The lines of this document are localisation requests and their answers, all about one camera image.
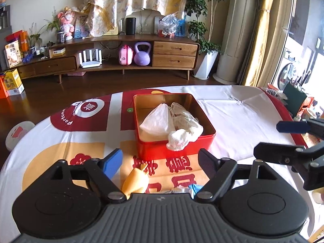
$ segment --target pink doll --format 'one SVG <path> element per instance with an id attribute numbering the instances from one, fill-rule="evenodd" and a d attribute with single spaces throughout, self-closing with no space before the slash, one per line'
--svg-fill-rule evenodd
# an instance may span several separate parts
<path id="1" fill-rule="evenodd" d="M 66 40 L 71 40 L 72 32 L 74 32 L 74 26 L 71 24 L 74 12 L 71 10 L 67 10 L 67 7 L 64 9 L 65 13 L 60 12 L 57 17 L 60 19 L 60 22 L 62 24 L 62 30 L 65 33 Z"/>

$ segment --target green plant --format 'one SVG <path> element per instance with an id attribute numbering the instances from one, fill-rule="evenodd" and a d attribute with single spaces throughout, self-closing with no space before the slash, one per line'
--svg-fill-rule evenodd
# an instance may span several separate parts
<path id="1" fill-rule="evenodd" d="M 206 0 L 186 0 L 185 11 L 189 16 L 191 16 L 192 13 L 195 13 L 197 19 L 201 14 L 207 16 L 208 9 Z"/>
<path id="2" fill-rule="evenodd" d="M 210 42 L 210 38 L 212 35 L 213 27 L 214 27 L 214 20 L 215 20 L 215 10 L 216 6 L 219 1 L 223 0 L 208 0 L 211 3 L 211 20 L 210 20 L 210 28 L 208 34 L 208 41 L 205 40 L 204 35 L 207 32 L 207 28 L 203 22 L 200 22 L 198 17 L 202 14 L 203 16 L 207 16 L 207 4 L 206 0 L 187 0 L 185 11 L 188 16 L 191 16 L 192 13 L 196 14 L 197 21 L 190 21 L 189 22 L 189 33 L 193 34 L 197 38 L 197 42 L 200 44 L 199 54 L 201 53 L 211 53 L 214 50 L 220 52 L 220 45 L 216 45 L 213 42 Z"/>
<path id="3" fill-rule="evenodd" d="M 31 28 L 29 29 L 29 34 L 28 34 L 28 43 L 30 47 L 34 47 L 35 44 L 38 42 L 40 45 L 42 44 L 42 39 L 40 38 L 41 34 L 44 33 L 45 31 L 41 32 L 41 30 L 45 27 L 46 25 L 42 26 L 39 31 L 37 31 L 37 25 L 35 23 L 35 32 L 34 32 L 34 23 L 31 24 Z"/>
<path id="4" fill-rule="evenodd" d="M 200 45 L 199 48 L 199 54 L 206 52 L 207 54 L 210 54 L 213 51 L 218 51 L 221 54 L 221 46 L 217 45 L 213 42 L 209 42 L 205 39 L 198 40 L 198 43 Z"/>
<path id="5" fill-rule="evenodd" d="M 190 34 L 197 34 L 197 37 L 203 37 L 204 34 L 207 32 L 207 28 L 203 22 L 199 22 L 196 20 L 190 21 L 189 23 L 189 33 Z"/>
<path id="6" fill-rule="evenodd" d="M 57 13 L 56 13 L 55 8 L 54 8 L 54 11 L 52 12 L 52 16 L 53 16 L 53 20 L 52 21 L 49 21 L 49 20 L 44 19 L 45 21 L 48 22 L 48 25 L 47 25 L 47 29 L 46 30 L 51 29 L 51 31 L 53 31 L 53 29 L 55 29 L 56 32 L 59 32 L 61 30 L 61 23 L 60 23 L 59 18 L 57 17 Z"/>

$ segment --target white column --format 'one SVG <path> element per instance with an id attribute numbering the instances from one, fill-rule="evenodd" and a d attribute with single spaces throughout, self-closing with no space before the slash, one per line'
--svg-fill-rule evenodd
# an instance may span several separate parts
<path id="1" fill-rule="evenodd" d="M 236 76 L 250 42 L 257 0 L 230 0 L 220 56 L 213 78 L 220 83 L 236 84 Z"/>

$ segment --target purple kettlebell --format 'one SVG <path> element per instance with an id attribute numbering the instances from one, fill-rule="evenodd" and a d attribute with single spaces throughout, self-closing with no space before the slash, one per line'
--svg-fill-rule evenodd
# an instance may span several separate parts
<path id="1" fill-rule="evenodd" d="M 147 45 L 148 50 L 146 52 L 139 51 L 137 48 L 139 45 Z M 147 66 L 151 61 L 151 59 L 150 59 L 151 44 L 148 42 L 137 42 L 134 45 L 134 48 L 135 48 L 135 52 L 136 52 L 136 54 L 134 56 L 134 62 L 139 66 Z"/>

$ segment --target wooden drawer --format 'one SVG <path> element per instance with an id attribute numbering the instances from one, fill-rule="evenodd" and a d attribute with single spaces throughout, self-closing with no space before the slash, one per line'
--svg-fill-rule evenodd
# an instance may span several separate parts
<path id="1" fill-rule="evenodd" d="M 193 56 L 153 55 L 152 67 L 193 68 L 195 60 Z"/>
<path id="2" fill-rule="evenodd" d="M 19 73 L 19 76 L 21 79 L 36 75 L 33 65 L 27 65 L 25 67 L 18 67 L 17 70 L 18 70 L 18 73 Z"/>
<path id="3" fill-rule="evenodd" d="M 153 54 L 177 55 L 177 56 L 196 56 L 197 45 L 173 43 L 173 42 L 154 42 Z"/>
<path id="4" fill-rule="evenodd" d="M 60 72 L 70 72 L 74 71 L 77 68 L 75 57 L 70 58 L 58 58 L 58 59 L 50 59 L 44 62 L 38 62 L 33 64 L 36 75 L 45 75 L 52 73 L 60 73 Z"/>

